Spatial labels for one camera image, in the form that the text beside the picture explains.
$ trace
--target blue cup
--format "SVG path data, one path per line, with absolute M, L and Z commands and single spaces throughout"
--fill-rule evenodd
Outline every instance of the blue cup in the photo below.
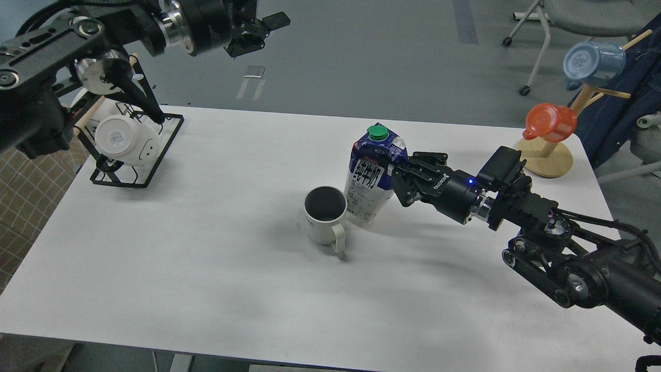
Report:
M 576 89 L 580 83 L 603 87 L 622 72 L 626 62 L 624 49 L 614 42 L 579 42 L 564 57 L 565 87 Z

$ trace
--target black wire rack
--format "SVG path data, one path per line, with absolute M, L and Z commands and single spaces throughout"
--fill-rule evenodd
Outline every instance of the black wire rack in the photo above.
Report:
M 97 168 L 92 172 L 90 181 L 95 185 L 113 186 L 113 187 L 131 187 L 134 189 L 144 189 L 149 186 L 156 171 L 161 165 L 167 150 L 170 148 L 175 136 L 179 132 L 181 125 L 184 123 L 184 117 L 180 114 L 165 113 L 165 122 L 163 124 L 154 123 L 146 113 L 143 111 L 135 110 L 131 105 L 126 103 L 115 103 L 122 115 L 129 116 L 143 124 L 149 125 L 154 129 L 158 128 L 159 141 L 163 145 L 161 153 L 156 161 L 151 165 L 132 166 L 128 164 L 118 164 L 119 168 L 114 171 L 101 171 L 98 164 L 105 163 L 108 159 L 100 154 L 90 138 L 94 138 L 93 134 L 87 127 L 85 130 L 78 132 L 78 139 L 81 141 L 85 149 L 97 161 Z

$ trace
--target chair wheel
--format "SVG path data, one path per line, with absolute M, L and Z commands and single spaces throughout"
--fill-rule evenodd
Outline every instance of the chair wheel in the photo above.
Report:
M 524 85 L 523 87 L 521 87 L 521 89 L 519 89 L 520 95 L 528 95 L 528 93 L 530 93 L 530 87 L 527 85 Z

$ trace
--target milk carton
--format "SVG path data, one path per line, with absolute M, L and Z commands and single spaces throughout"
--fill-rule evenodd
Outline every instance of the milk carton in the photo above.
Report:
M 352 222 L 370 223 L 393 196 L 391 176 L 396 163 L 408 163 L 406 144 L 380 123 L 354 143 L 344 186 Z

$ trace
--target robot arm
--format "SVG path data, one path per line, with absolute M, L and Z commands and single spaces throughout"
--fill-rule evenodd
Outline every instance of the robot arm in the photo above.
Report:
M 508 266 L 560 306 L 605 305 L 641 330 L 644 341 L 661 345 L 661 260 L 646 232 L 558 209 L 557 202 L 531 192 L 520 155 L 500 147 L 474 177 L 449 168 L 447 154 L 414 152 L 408 165 L 395 165 L 393 189 L 404 207 L 422 201 L 462 224 L 475 216 L 492 230 L 503 220 L 519 226 L 502 251 Z M 611 240 L 579 222 L 634 239 Z M 574 237 L 597 249 L 585 250 Z
M 181 44 L 192 56 L 225 47 L 231 57 L 264 48 L 270 32 L 289 25 L 284 13 L 262 20 L 256 0 L 59 0 L 0 44 L 0 154 L 16 146 L 29 158 L 69 148 L 75 119 L 100 95 L 122 97 L 163 122 L 148 84 L 133 83 L 123 45 L 141 41 L 152 56 Z M 47 26 L 42 25 L 60 11 Z M 56 83 L 68 68 L 71 78 Z M 85 86 L 78 106 L 58 97 Z

